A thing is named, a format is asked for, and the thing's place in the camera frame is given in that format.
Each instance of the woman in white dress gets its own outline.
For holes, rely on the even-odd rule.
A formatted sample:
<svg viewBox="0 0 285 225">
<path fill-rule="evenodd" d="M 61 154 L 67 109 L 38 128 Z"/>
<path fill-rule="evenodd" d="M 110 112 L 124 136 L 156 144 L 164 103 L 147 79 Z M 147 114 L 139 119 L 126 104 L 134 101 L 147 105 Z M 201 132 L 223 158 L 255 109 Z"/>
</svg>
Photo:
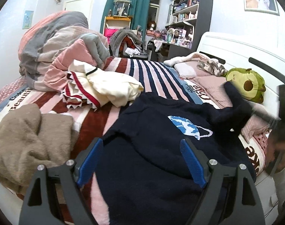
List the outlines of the woman in white dress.
<svg viewBox="0 0 285 225">
<path fill-rule="evenodd" d="M 256 0 L 258 2 L 258 9 L 270 10 L 270 0 Z"/>
</svg>

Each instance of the blue poster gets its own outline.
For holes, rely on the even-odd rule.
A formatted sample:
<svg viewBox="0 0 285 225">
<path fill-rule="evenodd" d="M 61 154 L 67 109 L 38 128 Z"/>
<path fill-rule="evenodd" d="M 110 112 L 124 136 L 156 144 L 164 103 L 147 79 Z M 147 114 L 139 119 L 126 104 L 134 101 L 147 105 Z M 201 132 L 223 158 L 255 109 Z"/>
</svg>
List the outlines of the blue poster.
<svg viewBox="0 0 285 225">
<path fill-rule="evenodd" d="M 31 28 L 33 14 L 34 11 L 25 11 L 25 15 L 23 16 L 23 30 Z"/>
</svg>

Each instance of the orange shelf top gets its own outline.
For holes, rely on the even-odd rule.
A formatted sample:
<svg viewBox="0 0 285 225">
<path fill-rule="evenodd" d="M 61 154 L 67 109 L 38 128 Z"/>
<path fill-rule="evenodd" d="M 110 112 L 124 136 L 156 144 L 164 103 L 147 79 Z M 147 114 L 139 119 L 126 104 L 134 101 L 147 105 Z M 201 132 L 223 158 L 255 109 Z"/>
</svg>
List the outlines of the orange shelf top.
<svg viewBox="0 0 285 225">
<path fill-rule="evenodd" d="M 105 17 L 106 20 L 124 20 L 131 21 L 131 18 L 123 18 L 123 17 Z"/>
</svg>

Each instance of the brown folded sweater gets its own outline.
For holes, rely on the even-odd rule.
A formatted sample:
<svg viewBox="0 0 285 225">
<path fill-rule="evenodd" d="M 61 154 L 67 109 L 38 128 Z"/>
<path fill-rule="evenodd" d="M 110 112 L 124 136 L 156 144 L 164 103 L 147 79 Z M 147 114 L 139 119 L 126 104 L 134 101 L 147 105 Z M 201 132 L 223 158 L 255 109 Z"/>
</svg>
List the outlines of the brown folded sweater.
<svg viewBox="0 0 285 225">
<path fill-rule="evenodd" d="M 36 104 L 9 112 L 0 122 L 0 183 L 25 194 L 37 166 L 62 165 L 77 138 L 73 117 L 41 114 Z"/>
</svg>

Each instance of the teal curtain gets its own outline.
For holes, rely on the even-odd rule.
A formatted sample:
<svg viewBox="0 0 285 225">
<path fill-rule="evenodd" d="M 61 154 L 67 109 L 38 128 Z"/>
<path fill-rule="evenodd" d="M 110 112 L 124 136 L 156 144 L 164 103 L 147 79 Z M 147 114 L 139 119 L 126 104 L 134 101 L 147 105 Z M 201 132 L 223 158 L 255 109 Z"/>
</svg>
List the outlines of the teal curtain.
<svg viewBox="0 0 285 225">
<path fill-rule="evenodd" d="M 109 10 L 111 9 L 113 11 L 114 8 L 114 0 L 107 0 L 107 3 L 105 5 L 105 9 L 103 12 L 102 17 L 102 23 L 100 32 L 103 32 L 103 26 L 104 26 L 104 18 L 108 15 Z M 131 0 L 129 15 L 132 15 L 133 18 L 131 20 L 131 26 L 130 29 L 134 30 L 136 29 L 137 25 L 140 25 L 143 29 L 142 33 L 142 39 L 145 38 L 146 28 L 147 28 L 147 20 L 148 20 L 148 12 L 149 12 L 149 4 L 150 0 Z"/>
</svg>

